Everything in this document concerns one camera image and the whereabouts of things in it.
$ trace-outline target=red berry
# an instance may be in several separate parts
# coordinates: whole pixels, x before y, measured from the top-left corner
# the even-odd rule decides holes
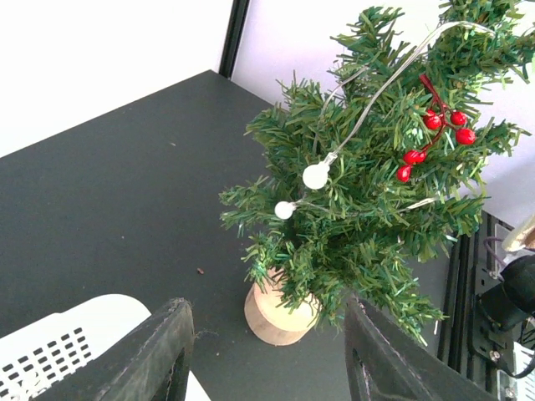
[[[404,165],[398,169],[398,180],[401,182],[407,182],[410,179],[410,172],[412,171],[412,165]]]
[[[416,163],[423,163],[426,157],[427,157],[426,152],[418,152],[418,156],[416,157]]]
[[[464,125],[467,121],[466,114],[464,114],[462,111],[454,111],[451,113],[450,121],[455,125]]]
[[[455,133],[455,139],[461,145],[471,145],[476,142],[476,133],[468,128],[460,128]]]
[[[403,160],[407,165],[413,165],[414,163],[418,163],[418,158],[420,157],[420,152],[416,150],[409,150],[405,156],[403,156]]]
[[[424,116],[424,124],[429,129],[439,129],[442,126],[442,120],[438,115]]]

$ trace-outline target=white round light bulb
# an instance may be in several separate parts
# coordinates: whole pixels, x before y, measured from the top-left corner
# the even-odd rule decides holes
[[[329,165],[320,162],[316,165],[310,165],[303,172],[303,183],[311,190],[320,190],[329,179]]]
[[[295,211],[295,205],[290,202],[278,202],[275,206],[275,216],[281,220],[287,220],[292,217],[293,211]]]

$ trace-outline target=red berry sprig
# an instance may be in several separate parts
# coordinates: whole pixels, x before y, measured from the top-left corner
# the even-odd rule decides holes
[[[426,111],[426,115],[422,118],[424,125],[428,129],[439,130],[438,133],[433,137],[431,142],[424,146],[421,152],[417,150],[409,150],[405,156],[403,156],[403,161],[407,165],[401,166],[397,171],[398,180],[401,182],[407,182],[410,179],[410,173],[412,171],[412,166],[418,163],[423,163],[427,157],[427,151],[431,146],[433,146],[442,136],[446,128],[451,128],[456,131],[456,140],[461,145],[472,145],[476,141],[476,133],[469,128],[457,128],[457,126],[463,126],[468,121],[466,114],[459,110],[451,110],[450,107],[444,103],[436,92],[433,84],[427,78],[425,74],[420,76],[420,81],[424,86],[431,92],[433,99],[431,101],[431,108]],[[440,107],[440,113],[437,114],[433,109],[433,105],[438,104]],[[446,112],[449,112],[450,120],[446,119]]]

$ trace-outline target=string light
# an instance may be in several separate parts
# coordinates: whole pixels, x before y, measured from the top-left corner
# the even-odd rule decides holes
[[[345,140],[333,151],[329,152],[324,160],[320,161],[317,164],[309,165],[303,172],[303,183],[307,186],[307,188],[311,190],[320,190],[325,187],[327,182],[329,181],[329,170],[330,165],[333,164],[333,162],[338,158],[338,154],[343,149],[343,147],[351,140],[353,136],[359,131],[360,126],[364,123],[364,119],[368,115],[369,111],[371,110],[371,107],[377,100],[377,98],[380,97],[380,95],[385,91],[385,89],[394,82],[403,71],[407,67],[409,67],[419,56],[420,54],[425,50],[426,46],[429,44],[431,40],[437,35],[440,35],[441,33],[445,32],[448,29],[454,28],[454,27],[464,27],[464,28],[473,28],[476,31],[480,31],[483,33],[488,33],[492,37],[495,36],[495,33],[486,27],[483,27],[482,25],[479,25],[477,23],[470,23],[467,21],[458,21],[454,23],[444,23],[439,28],[435,29],[433,32],[431,32],[427,38],[415,49],[413,54],[411,54],[406,61],[404,61],[401,66],[395,71],[395,73],[383,84],[383,86],[380,87],[380,89],[374,94],[374,96],[370,99],[368,102],[366,108],[360,115],[359,119],[357,120],[357,123],[354,125],[353,129],[349,133],[349,135],[345,138]],[[359,69],[355,74],[351,75],[349,78],[345,79],[343,82],[341,82],[331,93],[331,95],[326,99],[324,106],[320,112],[318,121],[323,121],[322,117],[324,116],[325,110],[327,109],[329,103],[334,98],[336,91],[341,89],[344,85],[348,84],[349,82],[353,81],[354,79],[357,79],[362,73],[366,72],[368,70],[368,67],[363,67]],[[314,136],[314,142],[313,142],[313,152],[315,153],[316,148],[318,145],[318,133]],[[436,201],[439,198],[427,198],[424,200],[421,200],[414,205],[411,205],[404,210],[400,211],[410,211],[417,207],[421,207],[424,205],[428,205],[434,201]],[[289,219],[293,212],[296,210],[297,205],[299,203],[303,203],[303,200],[298,200],[296,202],[286,202],[281,201],[278,202],[275,206],[275,215],[282,219],[287,220]]]

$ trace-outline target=screw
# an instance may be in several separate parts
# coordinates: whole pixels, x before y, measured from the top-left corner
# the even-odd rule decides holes
[[[505,398],[514,401],[517,399],[514,388],[505,387]]]
[[[498,359],[500,359],[501,355],[498,351],[490,351],[489,352],[490,356],[491,356],[491,360],[493,362],[498,362]]]

